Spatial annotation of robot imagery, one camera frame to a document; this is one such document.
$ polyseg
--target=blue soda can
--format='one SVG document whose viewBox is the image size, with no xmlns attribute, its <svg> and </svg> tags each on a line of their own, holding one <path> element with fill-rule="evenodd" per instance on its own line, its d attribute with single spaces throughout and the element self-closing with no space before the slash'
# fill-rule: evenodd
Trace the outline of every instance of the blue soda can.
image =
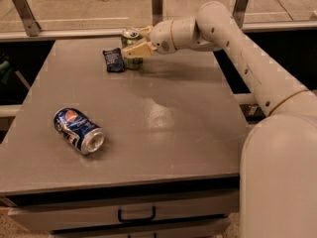
<svg viewBox="0 0 317 238">
<path fill-rule="evenodd" d="M 60 134 L 83 155 L 97 151 L 103 144 L 101 128 L 77 109 L 59 110 L 53 118 L 53 123 Z"/>
</svg>

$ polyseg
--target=dark blue packet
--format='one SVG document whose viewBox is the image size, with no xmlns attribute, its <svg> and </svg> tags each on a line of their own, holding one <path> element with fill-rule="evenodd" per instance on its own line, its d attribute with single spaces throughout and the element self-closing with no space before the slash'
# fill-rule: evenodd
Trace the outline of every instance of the dark blue packet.
<svg viewBox="0 0 317 238">
<path fill-rule="evenodd" d="M 123 72 L 126 70 L 120 48 L 103 51 L 102 54 L 105 57 L 108 72 Z"/>
</svg>

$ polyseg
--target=drawer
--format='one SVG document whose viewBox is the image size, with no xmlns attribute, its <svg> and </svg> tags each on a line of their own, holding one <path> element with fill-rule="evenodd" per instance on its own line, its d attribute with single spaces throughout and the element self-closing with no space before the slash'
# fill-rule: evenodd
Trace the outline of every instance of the drawer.
<svg viewBox="0 0 317 238">
<path fill-rule="evenodd" d="M 50 238 L 208 238 L 223 234 L 230 225 L 228 218 L 152 224 L 142 227 L 74 231 Z"/>
<path fill-rule="evenodd" d="M 13 208 L 9 216 L 33 231 L 52 231 L 92 226 L 138 224 L 238 211 L 237 191 L 191 199 L 106 205 L 89 202 L 93 207 L 28 206 Z"/>
</svg>

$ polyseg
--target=green can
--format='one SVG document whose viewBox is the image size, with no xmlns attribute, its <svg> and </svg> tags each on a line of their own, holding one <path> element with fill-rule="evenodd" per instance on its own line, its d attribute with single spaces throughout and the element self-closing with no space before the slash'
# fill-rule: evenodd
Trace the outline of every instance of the green can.
<svg viewBox="0 0 317 238">
<path fill-rule="evenodd" d="M 140 40 L 142 36 L 140 35 L 139 31 L 135 28 L 125 29 L 121 35 L 121 43 L 122 48 L 127 46 L 133 45 L 135 42 Z M 143 63 L 142 58 L 136 59 L 126 59 L 124 58 L 125 66 L 129 69 L 138 69 Z"/>
</svg>

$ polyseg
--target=drawer handle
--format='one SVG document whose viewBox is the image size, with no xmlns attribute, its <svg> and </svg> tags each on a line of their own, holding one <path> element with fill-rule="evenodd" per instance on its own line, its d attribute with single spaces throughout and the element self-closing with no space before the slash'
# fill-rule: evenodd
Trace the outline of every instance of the drawer handle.
<svg viewBox="0 0 317 238">
<path fill-rule="evenodd" d="M 156 218 L 157 209 L 155 206 L 152 208 L 152 216 L 147 218 L 135 218 L 135 219 L 123 219 L 122 218 L 122 210 L 118 210 L 118 219 L 121 223 L 135 223 L 135 222 L 145 222 L 145 221 L 152 221 Z"/>
<path fill-rule="evenodd" d="M 157 237 L 158 237 L 157 234 L 154 233 L 154 234 L 153 234 L 153 238 L 157 238 Z"/>
</svg>

